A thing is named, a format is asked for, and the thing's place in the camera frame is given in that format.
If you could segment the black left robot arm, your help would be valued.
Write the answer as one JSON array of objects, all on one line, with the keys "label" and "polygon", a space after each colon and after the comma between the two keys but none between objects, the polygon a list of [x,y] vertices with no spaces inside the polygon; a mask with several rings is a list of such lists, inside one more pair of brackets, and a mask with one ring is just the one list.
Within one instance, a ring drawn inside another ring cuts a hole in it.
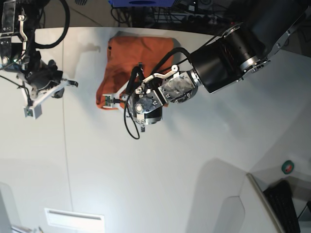
[{"label": "black left robot arm", "polygon": [[169,51],[137,85],[129,80],[123,117],[136,129],[162,119],[168,103],[191,99],[198,87],[214,93],[264,68],[300,20],[311,13],[308,0],[260,0],[245,21],[195,50]]}]

